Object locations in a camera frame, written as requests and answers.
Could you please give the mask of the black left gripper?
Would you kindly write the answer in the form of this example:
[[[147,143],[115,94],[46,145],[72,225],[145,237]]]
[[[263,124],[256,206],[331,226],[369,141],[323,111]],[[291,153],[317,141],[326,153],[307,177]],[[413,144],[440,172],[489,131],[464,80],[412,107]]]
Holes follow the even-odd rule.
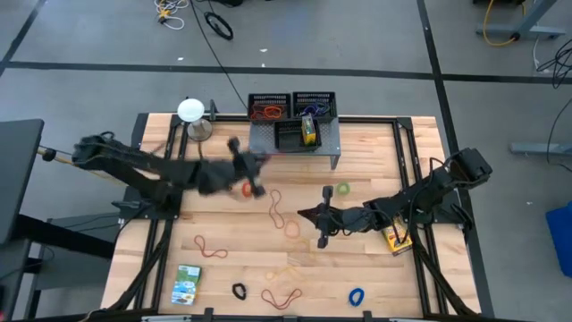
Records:
[[[201,195],[211,195],[229,191],[235,183],[246,179],[253,197],[264,196],[265,188],[259,182],[258,176],[270,160],[270,156],[250,150],[240,150],[240,141],[237,137],[231,137],[227,141],[227,146],[232,160],[200,158],[197,174],[198,192]]]

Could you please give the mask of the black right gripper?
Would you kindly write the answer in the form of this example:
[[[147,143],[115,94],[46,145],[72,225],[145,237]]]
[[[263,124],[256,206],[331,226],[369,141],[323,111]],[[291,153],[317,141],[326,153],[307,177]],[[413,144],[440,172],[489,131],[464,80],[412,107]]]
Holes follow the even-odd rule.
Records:
[[[318,207],[298,211],[299,215],[320,231],[318,249],[324,249],[328,245],[329,238],[339,232],[352,234],[366,232],[371,228],[372,214],[366,208],[332,207],[332,186],[324,186],[322,194],[324,201]]]

